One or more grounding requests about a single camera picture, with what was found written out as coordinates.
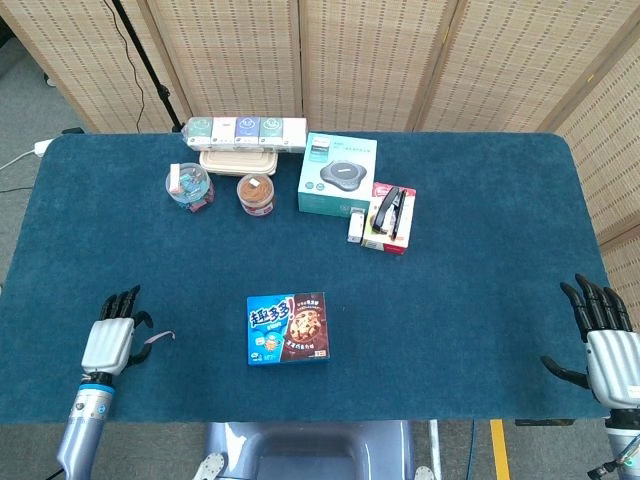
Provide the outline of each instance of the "gray floor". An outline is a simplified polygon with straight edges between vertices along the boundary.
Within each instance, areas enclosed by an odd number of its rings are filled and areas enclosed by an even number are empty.
[[[44,84],[42,71],[16,40],[0,48],[0,112],[0,165],[33,148],[36,141],[82,126],[57,90]],[[32,186],[38,167],[39,159],[29,156],[3,170],[0,190]],[[0,193],[0,282],[9,269],[29,194],[28,190]],[[70,402],[74,393],[69,392]],[[470,425],[441,422],[445,480],[465,478]],[[202,424],[109,424],[93,478],[191,479],[202,457],[204,428]],[[62,423],[1,426],[0,478],[43,479],[56,471],[55,453],[63,429]],[[587,470],[609,460],[602,421],[562,428],[516,428],[506,422],[505,430],[515,480],[582,480]],[[417,459],[425,464],[429,462],[426,428],[416,423],[414,431]],[[472,478],[495,478],[489,424],[484,421],[477,423]]]

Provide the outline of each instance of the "food container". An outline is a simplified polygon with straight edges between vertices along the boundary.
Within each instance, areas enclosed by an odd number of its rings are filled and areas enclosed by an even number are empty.
[[[209,174],[197,163],[181,163],[179,191],[170,191],[171,173],[167,175],[165,188],[178,205],[190,212],[196,212],[213,202],[213,183]]]
[[[267,175],[245,175],[236,189],[244,211],[262,217],[273,210],[273,182]]]

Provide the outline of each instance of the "stapler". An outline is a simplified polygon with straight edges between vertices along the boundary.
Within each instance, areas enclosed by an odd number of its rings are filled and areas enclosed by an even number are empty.
[[[389,193],[382,200],[380,209],[373,219],[373,225],[371,226],[376,233],[388,233],[384,230],[384,226],[387,220],[387,216],[391,216],[395,213],[395,219],[393,220],[393,226],[391,227],[391,239],[395,240],[398,234],[398,227],[400,226],[400,219],[402,218],[402,208],[404,207],[404,199],[407,196],[405,190],[400,190],[398,187],[392,187]]]

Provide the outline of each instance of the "robotic arm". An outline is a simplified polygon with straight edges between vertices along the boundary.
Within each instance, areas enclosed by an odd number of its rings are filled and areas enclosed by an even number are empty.
[[[544,366],[561,380],[591,390],[611,409],[605,421],[615,459],[590,471],[597,480],[618,469],[622,480],[640,480],[640,334],[633,332],[620,296],[576,275],[581,296],[571,285],[560,288],[569,297],[587,357],[587,374],[567,370],[551,357]]]
[[[91,328],[82,357],[84,374],[57,455],[67,480],[91,478],[102,429],[115,393],[114,377],[124,369],[142,363],[151,353],[151,343],[164,336],[147,340],[138,354],[129,354],[136,328],[141,323],[153,327],[147,312],[132,315],[139,290],[140,286],[136,286],[109,297]]]

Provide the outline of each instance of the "wireless charger box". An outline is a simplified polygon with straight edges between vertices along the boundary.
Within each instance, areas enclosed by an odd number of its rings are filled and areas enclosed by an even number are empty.
[[[376,168],[376,140],[309,133],[304,152],[298,209],[350,217],[366,214]]]

